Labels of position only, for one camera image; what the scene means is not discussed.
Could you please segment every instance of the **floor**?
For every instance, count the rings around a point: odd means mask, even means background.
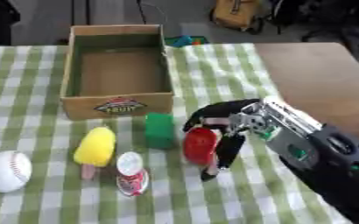
[[[22,21],[13,26],[13,45],[54,45],[65,39],[71,24],[71,0],[10,0],[22,14]],[[76,1],[75,24],[84,25],[85,1]],[[91,2],[93,25],[142,24],[136,0],[99,0]],[[260,35],[232,31],[212,24],[208,15],[213,0],[142,0],[148,24],[164,25],[167,37],[201,35],[212,43],[299,42],[304,27],[291,26],[277,35],[267,25]]]

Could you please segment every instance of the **baseball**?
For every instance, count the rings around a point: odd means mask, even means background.
[[[30,159],[15,150],[0,152],[0,193],[8,193],[23,187],[30,179]]]

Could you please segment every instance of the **wooden table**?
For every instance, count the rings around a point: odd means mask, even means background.
[[[359,138],[359,63],[336,43],[257,44],[293,107]]]

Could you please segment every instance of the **background bag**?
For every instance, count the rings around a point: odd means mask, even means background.
[[[217,0],[213,21],[221,26],[246,31],[259,5],[260,0]]]

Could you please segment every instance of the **open cardboard box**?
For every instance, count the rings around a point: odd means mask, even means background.
[[[159,25],[74,26],[60,98],[70,119],[170,113]]]

